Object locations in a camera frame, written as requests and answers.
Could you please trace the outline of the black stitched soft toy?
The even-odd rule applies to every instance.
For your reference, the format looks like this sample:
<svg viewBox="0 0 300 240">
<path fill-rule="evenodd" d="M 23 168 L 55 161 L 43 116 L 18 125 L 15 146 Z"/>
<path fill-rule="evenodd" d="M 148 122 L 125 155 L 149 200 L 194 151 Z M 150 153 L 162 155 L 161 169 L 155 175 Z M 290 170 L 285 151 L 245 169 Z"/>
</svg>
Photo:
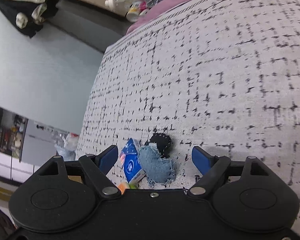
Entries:
<svg viewBox="0 0 300 240">
<path fill-rule="evenodd" d="M 162 158 L 168 158 L 171 150 L 172 139 L 165 133 L 154 133 L 145 145 L 156 144 Z"/>
</svg>

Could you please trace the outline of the blue denim soft toy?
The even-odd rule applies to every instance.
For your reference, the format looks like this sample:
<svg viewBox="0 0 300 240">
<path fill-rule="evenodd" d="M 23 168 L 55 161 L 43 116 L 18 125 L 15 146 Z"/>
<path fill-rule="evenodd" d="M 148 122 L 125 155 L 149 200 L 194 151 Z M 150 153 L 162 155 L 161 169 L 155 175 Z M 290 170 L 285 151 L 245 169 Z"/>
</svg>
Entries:
<svg viewBox="0 0 300 240">
<path fill-rule="evenodd" d="M 150 142 L 139 149 L 138 162 L 151 186 L 156 183 L 168 184 L 175 180 L 174 161 L 171 158 L 162 158 L 156 143 Z"/>
</svg>

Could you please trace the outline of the orange green soft toy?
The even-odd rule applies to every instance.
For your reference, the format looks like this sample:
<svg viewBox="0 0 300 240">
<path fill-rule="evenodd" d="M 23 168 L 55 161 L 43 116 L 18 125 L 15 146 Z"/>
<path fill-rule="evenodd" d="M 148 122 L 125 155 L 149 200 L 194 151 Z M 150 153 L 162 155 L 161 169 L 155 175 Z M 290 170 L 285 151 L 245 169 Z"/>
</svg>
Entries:
<svg viewBox="0 0 300 240">
<path fill-rule="evenodd" d="M 130 184 L 127 182 L 122 182 L 120 185 L 117 186 L 118 189 L 121 191 L 121 194 L 124 194 L 127 190 L 137 190 L 138 187 L 135 184 Z"/>
</svg>

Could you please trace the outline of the blue tissue pack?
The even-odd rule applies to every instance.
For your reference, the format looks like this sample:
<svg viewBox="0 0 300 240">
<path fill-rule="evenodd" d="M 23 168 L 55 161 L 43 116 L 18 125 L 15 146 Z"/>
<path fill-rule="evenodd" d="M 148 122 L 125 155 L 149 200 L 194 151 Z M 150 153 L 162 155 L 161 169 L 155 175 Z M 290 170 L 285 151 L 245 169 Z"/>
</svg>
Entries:
<svg viewBox="0 0 300 240">
<path fill-rule="evenodd" d="M 140 143 L 137 140 L 129 138 L 119 154 L 121 167 L 129 184 L 137 184 L 145 176 L 138 160 L 140 148 Z"/>
</svg>

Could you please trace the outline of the white plastic bag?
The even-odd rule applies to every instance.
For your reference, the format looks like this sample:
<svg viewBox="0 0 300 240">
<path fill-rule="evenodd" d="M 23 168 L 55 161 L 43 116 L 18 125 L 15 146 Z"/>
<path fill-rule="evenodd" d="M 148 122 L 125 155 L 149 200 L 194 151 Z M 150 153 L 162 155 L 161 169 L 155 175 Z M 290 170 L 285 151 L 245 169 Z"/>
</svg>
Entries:
<svg viewBox="0 0 300 240">
<path fill-rule="evenodd" d="M 64 161 L 74 161 L 79 141 L 79 135 L 74 133 L 60 134 L 55 143 L 57 154 L 62 156 Z"/>
</svg>

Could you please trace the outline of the white black patterned blanket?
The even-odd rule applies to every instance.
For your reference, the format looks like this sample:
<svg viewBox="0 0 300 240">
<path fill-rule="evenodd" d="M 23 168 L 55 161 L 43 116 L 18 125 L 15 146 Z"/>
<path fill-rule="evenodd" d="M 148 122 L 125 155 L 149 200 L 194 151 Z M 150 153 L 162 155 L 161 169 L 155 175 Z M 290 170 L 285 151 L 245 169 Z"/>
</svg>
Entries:
<svg viewBox="0 0 300 240">
<path fill-rule="evenodd" d="M 172 138 L 188 189 L 200 146 L 256 156 L 300 203 L 300 0 L 191 0 L 110 46 L 91 89 L 77 156 L 129 138 Z M 293 229 L 300 235 L 300 210 Z"/>
</svg>

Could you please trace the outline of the kitchen shelf with items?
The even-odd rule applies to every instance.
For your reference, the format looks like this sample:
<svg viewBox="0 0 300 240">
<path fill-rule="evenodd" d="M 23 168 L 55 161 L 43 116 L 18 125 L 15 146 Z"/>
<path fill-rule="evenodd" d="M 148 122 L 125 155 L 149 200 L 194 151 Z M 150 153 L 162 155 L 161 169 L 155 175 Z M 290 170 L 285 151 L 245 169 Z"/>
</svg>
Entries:
<svg viewBox="0 0 300 240">
<path fill-rule="evenodd" d="M 28 119 L 0 107 L 0 153 L 21 162 Z"/>
</svg>

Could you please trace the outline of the white paper cup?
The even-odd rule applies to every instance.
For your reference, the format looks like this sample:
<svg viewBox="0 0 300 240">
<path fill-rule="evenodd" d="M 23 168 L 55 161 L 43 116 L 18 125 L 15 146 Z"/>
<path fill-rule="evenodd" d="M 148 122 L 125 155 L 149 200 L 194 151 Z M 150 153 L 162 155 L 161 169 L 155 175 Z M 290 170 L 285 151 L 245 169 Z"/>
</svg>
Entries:
<svg viewBox="0 0 300 240">
<path fill-rule="evenodd" d="M 139 8 L 131 8 L 126 14 L 126 19 L 131 23 L 135 23 L 139 18 L 145 16 L 147 12 L 149 12 L 149 9 L 141 11 Z"/>
</svg>

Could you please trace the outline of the pink bed sheet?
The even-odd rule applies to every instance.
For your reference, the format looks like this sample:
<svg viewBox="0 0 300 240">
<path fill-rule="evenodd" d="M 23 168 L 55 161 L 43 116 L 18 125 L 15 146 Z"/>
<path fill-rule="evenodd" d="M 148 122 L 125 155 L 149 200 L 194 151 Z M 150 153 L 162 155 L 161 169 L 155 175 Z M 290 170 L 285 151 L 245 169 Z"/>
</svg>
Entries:
<svg viewBox="0 0 300 240">
<path fill-rule="evenodd" d="M 184 4 L 186 2 L 189 2 L 191 0 L 163 0 L 156 4 L 154 7 L 152 7 L 147 14 L 140 16 L 136 23 L 132 24 L 127 32 L 126 35 L 133 32 L 135 29 L 138 29 L 139 27 L 143 26 L 144 24 L 147 24 L 148 22 L 151 22 L 152 20 L 156 19 L 160 15 L 168 12 L 169 10 Z"/>
</svg>

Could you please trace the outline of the black and cream jacket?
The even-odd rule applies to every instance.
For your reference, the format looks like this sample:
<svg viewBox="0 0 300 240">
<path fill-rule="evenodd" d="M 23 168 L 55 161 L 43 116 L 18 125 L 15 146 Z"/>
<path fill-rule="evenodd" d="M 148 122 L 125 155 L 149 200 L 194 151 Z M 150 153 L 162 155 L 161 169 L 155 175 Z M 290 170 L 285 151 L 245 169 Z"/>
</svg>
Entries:
<svg viewBox="0 0 300 240">
<path fill-rule="evenodd" d="M 59 0 L 0 0 L 0 12 L 24 36 L 33 38 L 57 12 Z"/>
</svg>

